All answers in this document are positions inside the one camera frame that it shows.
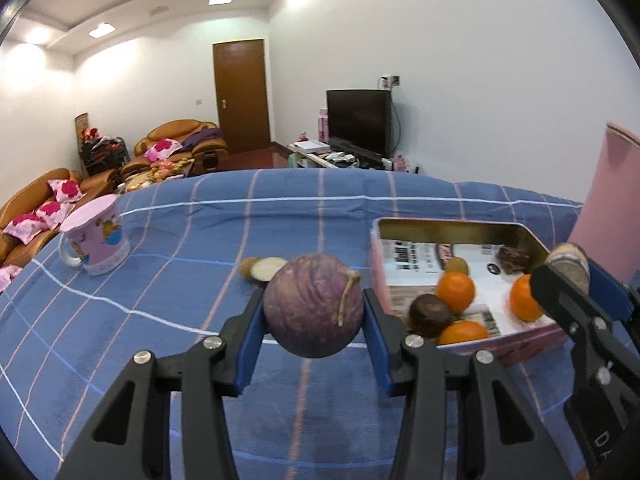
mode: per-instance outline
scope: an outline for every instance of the brown wooden door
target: brown wooden door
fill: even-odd
[[[264,40],[213,46],[220,128],[230,153],[271,145]]]

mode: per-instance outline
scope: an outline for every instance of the pink tin box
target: pink tin box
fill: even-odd
[[[442,348],[461,355],[487,349],[503,364],[513,365],[561,347],[566,335],[546,316],[524,323],[510,313],[508,292],[519,274],[500,269],[495,254],[503,245],[526,251],[532,267],[548,255],[521,224],[379,218],[371,231],[372,284],[386,313],[404,317],[413,298],[433,291],[446,259],[462,256],[477,291],[463,317],[484,324],[492,336]]]

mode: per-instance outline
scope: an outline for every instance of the red floor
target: red floor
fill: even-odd
[[[266,148],[231,155],[220,162],[218,171],[286,168],[287,155],[282,148]]]

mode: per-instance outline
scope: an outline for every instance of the newspaper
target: newspaper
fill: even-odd
[[[385,281],[396,316],[406,317],[411,302],[421,294],[433,294],[450,258],[464,258],[476,296],[458,319],[483,325],[491,336],[508,335],[553,323],[547,316],[533,322],[515,317],[509,308],[511,285],[522,273],[506,274],[496,259],[502,245],[427,244],[382,240]]]

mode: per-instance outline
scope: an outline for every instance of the metal bolt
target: metal bolt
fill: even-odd
[[[494,355],[488,350],[479,350],[476,352],[476,359],[483,365],[489,365],[494,362]]]
[[[215,350],[216,348],[220,348],[222,346],[222,338],[217,335],[212,335],[210,337],[207,337],[202,342],[202,344],[207,350]]]
[[[607,323],[601,317],[594,317],[593,318],[593,324],[595,325],[595,327],[598,330],[606,330],[607,329]]]
[[[146,365],[151,361],[151,352],[149,350],[141,350],[133,355],[133,362],[137,365]]]
[[[417,334],[409,334],[404,338],[404,344],[409,348],[420,348],[422,345],[424,345],[424,339],[422,338],[422,336],[419,336]]]
[[[605,367],[598,368],[596,378],[602,386],[606,386],[611,382],[611,372],[609,372]]]

